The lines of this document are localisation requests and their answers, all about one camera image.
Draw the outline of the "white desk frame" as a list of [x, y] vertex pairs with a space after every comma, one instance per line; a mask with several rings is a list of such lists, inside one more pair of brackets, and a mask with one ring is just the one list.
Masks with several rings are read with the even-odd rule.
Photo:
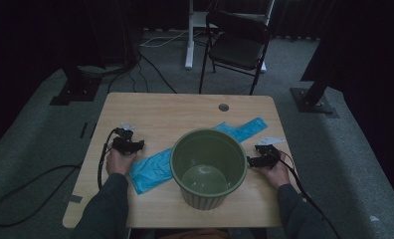
[[[191, 70], [193, 68], [193, 59], [194, 59], [194, 36], [195, 36], [194, 28], [205, 27], [205, 17], [208, 11], [207, 10], [195, 11], [194, 0], [188, 0], [188, 3], [189, 3], [188, 37], [187, 37], [187, 51], [185, 57], [185, 69]], [[266, 25], [269, 25], [275, 3], [276, 0], [269, 0], [267, 10], [264, 14], [239, 13], [239, 16], [250, 17], [252, 19], [262, 21]]]

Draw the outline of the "blue plastic bag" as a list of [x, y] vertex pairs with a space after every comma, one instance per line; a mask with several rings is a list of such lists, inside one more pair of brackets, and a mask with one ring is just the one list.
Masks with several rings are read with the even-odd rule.
[[[232, 136], [238, 142], [243, 142], [267, 127], [268, 124], [262, 118], [254, 118], [239, 126], [222, 122], [215, 125], [214, 129]], [[145, 193], [173, 177], [170, 169], [171, 152], [172, 149], [167, 148], [132, 166], [129, 175], [137, 194]]]

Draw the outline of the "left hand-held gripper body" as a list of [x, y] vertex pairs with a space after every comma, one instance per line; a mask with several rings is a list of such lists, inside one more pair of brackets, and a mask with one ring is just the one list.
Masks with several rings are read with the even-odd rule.
[[132, 127], [126, 123], [121, 123], [120, 127], [114, 130], [116, 137], [112, 141], [111, 147], [116, 149], [123, 155], [130, 154], [134, 148], [139, 148], [136, 143], [132, 141], [133, 131]]

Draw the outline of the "black folding chair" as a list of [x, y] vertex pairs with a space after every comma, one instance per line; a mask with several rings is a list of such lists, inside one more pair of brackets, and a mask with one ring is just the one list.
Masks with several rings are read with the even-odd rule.
[[205, 23], [208, 40], [205, 45], [199, 93], [203, 90], [207, 59], [210, 59], [213, 71], [220, 67], [251, 76], [251, 96], [259, 81], [271, 40], [270, 28], [262, 21], [224, 11], [209, 12]]

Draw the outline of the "person's left hand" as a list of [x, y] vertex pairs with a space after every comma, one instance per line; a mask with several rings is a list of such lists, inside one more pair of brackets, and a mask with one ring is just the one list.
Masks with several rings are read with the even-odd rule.
[[133, 152], [129, 155], [121, 154], [118, 150], [111, 147], [106, 157], [105, 169], [108, 175], [114, 173], [128, 176], [129, 171], [136, 161], [137, 153]]

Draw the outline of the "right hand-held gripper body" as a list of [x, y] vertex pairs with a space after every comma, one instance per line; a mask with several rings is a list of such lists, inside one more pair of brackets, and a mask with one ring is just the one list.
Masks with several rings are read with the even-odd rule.
[[257, 164], [257, 167], [268, 166], [269, 168], [274, 168], [281, 160], [281, 153], [275, 148], [275, 143], [284, 141], [283, 138], [271, 136], [265, 136], [259, 140], [255, 145], [256, 151], [261, 155], [260, 163]]

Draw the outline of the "black stand with square base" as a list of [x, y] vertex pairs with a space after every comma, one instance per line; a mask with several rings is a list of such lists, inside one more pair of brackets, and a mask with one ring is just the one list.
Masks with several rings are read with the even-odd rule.
[[67, 106], [71, 102], [92, 102], [99, 90], [101, 78], [85, 76], [77, 66], [65, 66], [67, 80], [59, 94], [50, 101], [51, 106]]
[[334, 61], [333, 43], [322, 39], [300, 78], [302, 82], [312, 82], [312, 85], [308, 89], [291, 88], [300, 113], [323, 114], [328, 118], [338, 117], [335, 108], [324, 96], [325, 90], [333, 80]]

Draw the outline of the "green ribbed plastic bin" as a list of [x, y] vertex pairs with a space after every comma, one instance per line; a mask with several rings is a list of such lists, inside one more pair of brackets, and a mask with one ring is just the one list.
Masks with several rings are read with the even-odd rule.
[[238, 141], [217, 129], [195, 129], [181, 136], [170, 155], [170, 169], [184, 201], [212, 210], [243, 183], [247, 156]]

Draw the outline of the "person's right hand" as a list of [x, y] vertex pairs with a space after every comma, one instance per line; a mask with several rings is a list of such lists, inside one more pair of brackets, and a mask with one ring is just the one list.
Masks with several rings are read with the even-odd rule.
[[291, 183], [289, 170], [282, 162], [278, 162], [274, 168], [257, 167], [256, 171], [264, 175], [269, 184], [275, 189]]

